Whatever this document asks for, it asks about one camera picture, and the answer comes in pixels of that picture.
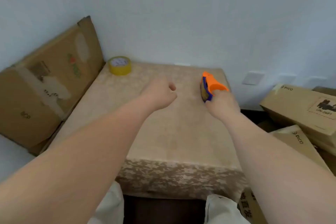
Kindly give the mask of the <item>person's right hand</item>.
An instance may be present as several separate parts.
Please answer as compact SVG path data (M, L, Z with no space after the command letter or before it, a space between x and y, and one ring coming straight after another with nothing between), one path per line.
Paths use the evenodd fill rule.
M215 109L207 109L213 117L224 123L241 114L240 107L232 93L215 90L213 94L215 96Z

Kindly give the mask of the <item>orange and blue tape dispenser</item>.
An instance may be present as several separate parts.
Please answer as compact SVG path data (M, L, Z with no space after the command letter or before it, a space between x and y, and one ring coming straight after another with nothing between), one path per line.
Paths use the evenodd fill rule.
M200 93L204 103L212 100L214 96L213 92L215 90L229 92L229 88L227 86L218 82L211 73L204 71L200 81Z

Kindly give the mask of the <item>person's left forearm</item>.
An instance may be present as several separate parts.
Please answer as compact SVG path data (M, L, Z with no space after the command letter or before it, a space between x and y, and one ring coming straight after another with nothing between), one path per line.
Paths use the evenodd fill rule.
M161 100L141 95L16 171L0 184L0 224L87 224Z

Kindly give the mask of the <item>cardboard box with black lettering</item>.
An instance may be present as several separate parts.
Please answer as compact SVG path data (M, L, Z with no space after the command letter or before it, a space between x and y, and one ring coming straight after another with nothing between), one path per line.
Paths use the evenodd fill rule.
M268 224L250 187L242 191L237 208L250 224Z

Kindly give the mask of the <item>plain brown cardboard box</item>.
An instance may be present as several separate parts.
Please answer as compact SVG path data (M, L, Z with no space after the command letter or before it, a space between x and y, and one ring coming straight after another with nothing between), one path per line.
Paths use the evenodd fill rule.
M323 167L324 169L328 170L330 173L331 170L322 159L318 151L315 149L313 144L309 141L307 136L303 133L301 128L298 125L292 125L289 127L281 128L269 134L273 135L280 141L286 143L288 146L292 147L300 154L306 156L307 158L311 159L317 165Z

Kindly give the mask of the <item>person's white trousers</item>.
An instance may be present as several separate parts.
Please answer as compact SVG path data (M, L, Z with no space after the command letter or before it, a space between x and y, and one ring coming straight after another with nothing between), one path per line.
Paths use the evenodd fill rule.
M87 224L123 224L124 197L118 182L113 182ZM206 199L204 224L250 224L233 200L212 194Z

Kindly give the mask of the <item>white wall socket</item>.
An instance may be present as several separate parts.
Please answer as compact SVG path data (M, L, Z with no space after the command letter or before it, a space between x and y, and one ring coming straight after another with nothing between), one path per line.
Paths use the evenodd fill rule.
M250 71L244 77L242 84L256 86L258 85L264 78L265 73L261 71Z

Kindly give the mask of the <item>beige floral tablecloth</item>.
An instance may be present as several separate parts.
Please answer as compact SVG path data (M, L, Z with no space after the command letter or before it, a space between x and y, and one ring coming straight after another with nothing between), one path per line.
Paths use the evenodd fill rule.
M142 125L116 178L125 195L201 199L217 194L237 202L247 187L232 139L200 94L204 71L229 86L222 69L132 63L126 76L106 64L48 147L138 96L154 77L173 80L178 97Z

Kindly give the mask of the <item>yellow tape roll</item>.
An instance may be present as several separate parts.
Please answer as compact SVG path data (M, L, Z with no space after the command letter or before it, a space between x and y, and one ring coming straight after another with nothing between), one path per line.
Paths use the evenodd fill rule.
M115 56L108 60L109 72L116 76L125 76L132 71L131 60L125 56Z

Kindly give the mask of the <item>person's right forearm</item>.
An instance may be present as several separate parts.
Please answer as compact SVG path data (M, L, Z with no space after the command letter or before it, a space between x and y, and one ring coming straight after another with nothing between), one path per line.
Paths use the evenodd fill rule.
M229 131L268 224L336 224L336 177L240 112L218 116Z

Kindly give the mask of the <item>flattened brown cardboard box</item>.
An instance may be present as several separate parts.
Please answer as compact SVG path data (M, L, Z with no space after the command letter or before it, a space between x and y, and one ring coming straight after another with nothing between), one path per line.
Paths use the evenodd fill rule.
M41 154L105 65L90 16L0 72L0 134Z

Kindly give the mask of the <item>person's left hand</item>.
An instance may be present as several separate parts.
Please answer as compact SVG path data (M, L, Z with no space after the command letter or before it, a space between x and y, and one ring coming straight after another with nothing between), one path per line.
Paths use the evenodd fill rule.
M177 93L171 92L168 84L172 82L166 77L151 80L142 90L139 98L151 113L168 107L177 98Z

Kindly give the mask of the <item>cardboard box with stamp print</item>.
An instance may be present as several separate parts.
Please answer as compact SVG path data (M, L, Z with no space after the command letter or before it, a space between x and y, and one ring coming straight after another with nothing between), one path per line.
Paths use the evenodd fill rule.
M298 125L317 147L336 157L336 90L327 94L277 84L259 104L271 119L285 127Z

